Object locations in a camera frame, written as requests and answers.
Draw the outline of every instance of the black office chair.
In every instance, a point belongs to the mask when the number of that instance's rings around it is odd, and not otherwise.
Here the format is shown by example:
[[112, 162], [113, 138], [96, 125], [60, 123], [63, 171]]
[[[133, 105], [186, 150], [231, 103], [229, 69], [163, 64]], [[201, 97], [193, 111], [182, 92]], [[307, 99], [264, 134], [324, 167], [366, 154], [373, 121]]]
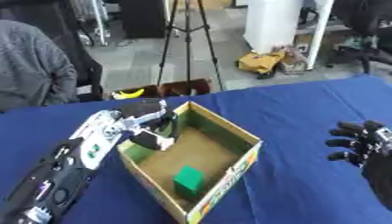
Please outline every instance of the black office chair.
[[333, 64], [347, 60], [359, 60], [365, 74], [370, 74], [370, 61], [392, 66], [392, 60], [381, 56], [381, 51], [392, 44], [391, 0], [336, 0], [332, 14], [360, 37], [360, 48], [341, 45], [327, 62]]

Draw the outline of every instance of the gray carpet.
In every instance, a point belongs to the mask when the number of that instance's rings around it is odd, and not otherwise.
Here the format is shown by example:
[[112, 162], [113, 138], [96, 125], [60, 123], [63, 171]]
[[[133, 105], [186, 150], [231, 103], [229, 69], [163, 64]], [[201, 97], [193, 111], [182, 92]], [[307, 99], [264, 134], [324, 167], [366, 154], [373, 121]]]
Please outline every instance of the gray carpet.
[[[210, 10], [207, 12], [211, 25], [213, 46], [220, 60], [220, 72], [225, 89], [240, 89], [254, 86], [289, 84], [303, 81], [322, 81], [351, 77], [359, 73], [358, 64], [340, 65], [333, 69], [323, 66], [322, 58], [316, 69], [301, 75], [278, 73], [268, 80], [257, 80], [252, 73], [235, 67], [235, 61], [250, 51], [243, 38], [246, 9]], [[177, 15], [177, 26], [184, 25], [184, 14]], [[192, 14], [192, 26], [201, 25], [200, 15]], [[164, 48], [163, 39], [123, 39], [121, 24], [111, 24], [112, 38], [109, 46], [96, 46], [88, 51], [104, 66], [102, 85], [106, 91], [137, 88], [157, 82], [159, 62]], [[164, 68], [163, 82], [186, 79], [186, 48], [184, 35], [171, 39], [171, 48]], [[390, 67], [373, 65], [375, 75], [392, 83]], [[214, 78], [213, 91], [219, 91], [218, 82], [204, 31], [192, 35], [192, 77]]]

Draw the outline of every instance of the robotic arm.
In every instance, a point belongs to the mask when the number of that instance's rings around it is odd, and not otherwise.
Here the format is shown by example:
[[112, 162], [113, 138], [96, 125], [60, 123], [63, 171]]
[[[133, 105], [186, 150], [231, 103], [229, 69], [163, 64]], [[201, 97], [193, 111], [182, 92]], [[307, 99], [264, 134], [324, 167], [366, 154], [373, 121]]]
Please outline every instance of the robotic arm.
[[[153, 131], [171, 123], [171, 134]], [[83, 194], [123, 133], [154, 151], [177, 140], [177, 117], [165, 101], [147, 100], [91, 115], [79, 129], [43, 157], [5, 201], [1, 224], [58, 223]]]
[[351, 151], [335, 152], [328, 159], [346, 160], [361, 168], [379, 201], [392, 211], [392, 131], [377, 122], [366, 121], [363, 126], [339, 122], [338, 128], [330, 133], [350, 139], [328, 140], [327, 146]]

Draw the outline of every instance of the gray jacket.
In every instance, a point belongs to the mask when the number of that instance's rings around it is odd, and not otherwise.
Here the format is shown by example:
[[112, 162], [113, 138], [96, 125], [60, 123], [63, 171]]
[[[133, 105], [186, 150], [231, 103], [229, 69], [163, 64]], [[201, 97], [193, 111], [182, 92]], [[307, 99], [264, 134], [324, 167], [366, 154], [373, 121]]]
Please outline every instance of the gray jacket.
[[77, 101], [76, 71], [38, 28], [0, 20], [0, 111]]

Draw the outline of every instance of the tripod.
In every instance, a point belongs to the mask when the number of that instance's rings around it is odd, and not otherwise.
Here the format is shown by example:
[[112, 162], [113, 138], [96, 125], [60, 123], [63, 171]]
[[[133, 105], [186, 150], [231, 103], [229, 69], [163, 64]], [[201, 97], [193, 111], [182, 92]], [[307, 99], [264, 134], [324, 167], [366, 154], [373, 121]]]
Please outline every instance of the tripod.
[[166, 56], [167, 56], [167, 51], [169, 49], [169, 44], [171, 40], [171, 35], [173, 29], [176, 29], [178, 31], [181, 31], [185, 33], [185, 42], [186, 42], [186, 85], [187, 85], [187, 94], [190, 95], [192, 92], [192, 87], [191, 87], [191, 42], [192, 42], [192, 37], [191, 33], [204, 29], [206, 31], [206, 38], [208, 41], [210, 53], [212, 56], [213, 60], [213, 65], [215, 67], [215, 72], [216, 76], [218, 78], [218, 82], [220, 85], [220, 90], [223, 90], [223, 85], [221, 81], [221, 74], [218, 68], [218, 59], [216, 58], [214, 47], [213, 47], [213, 41], [211, 40], [211, 35], [209, 32], [210, 26], [207, 23], [207, 17], [206, 13], [204, 11], [203, 3], [202, 0], [197, 0], [198, 5], [199, 5], [199, 11], [201, 15], [201, 19], [203, 22], [203, 25], [194, 29], [191, 29], [191, 11], [190, 11], [190, 0], [185, 0], [185, 29], [178, 28], [174, 26], [174, 20], [176, 18], [176, 11], [177, 7], [179, 5], [179, 0], [174, 0], [173, 7], [171, 10], [171, 16], [170, 16], [170, 21], [169, 24], [167, 25], [167, 33], [166, 33], [166, 41], [164, 43], [164, 54], [162, 55], [162, 60], [161, 63], [159, 64], [160, 70], [159, 70], [159, 76], [157, 79], [157, 84], [160, 85], [161, 80], [162, 80], [162, 74], [164, 72], [164, 67], [165, 67], [165, 62], [166, 62]]

